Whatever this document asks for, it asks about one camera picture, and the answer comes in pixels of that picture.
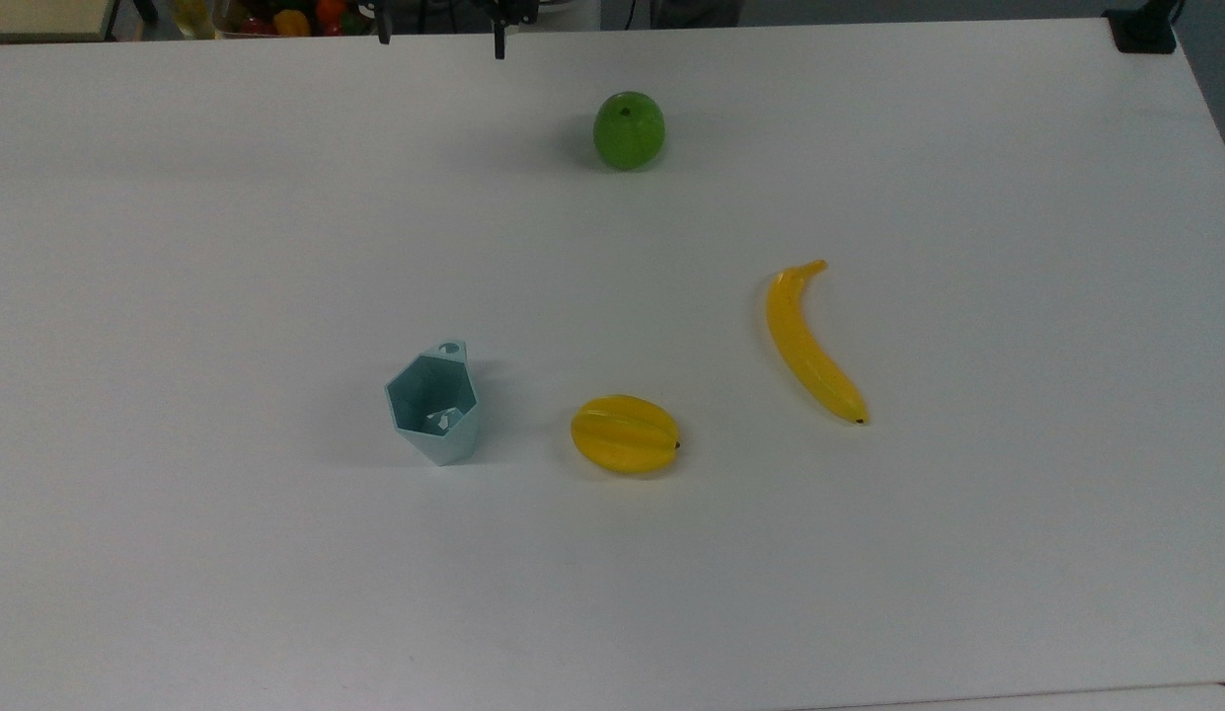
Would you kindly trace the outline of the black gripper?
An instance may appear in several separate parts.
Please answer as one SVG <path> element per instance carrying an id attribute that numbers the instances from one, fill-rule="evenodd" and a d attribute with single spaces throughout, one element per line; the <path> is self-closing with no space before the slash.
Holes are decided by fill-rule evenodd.
<path id="1" fill-rule="evenodd" d="M 480 13 L 492 23 L 494 56 L 505 59 L 505 25 L 532 25 L 537 22 L 540 1 L 359 1 L 358 9 L 368 15 L 377 15 L 379 43 L 388 45 L 392 37 L 392 18 L 408 15 L 417 17 L 421 10 L 428 13 L 454 12 Z"/>

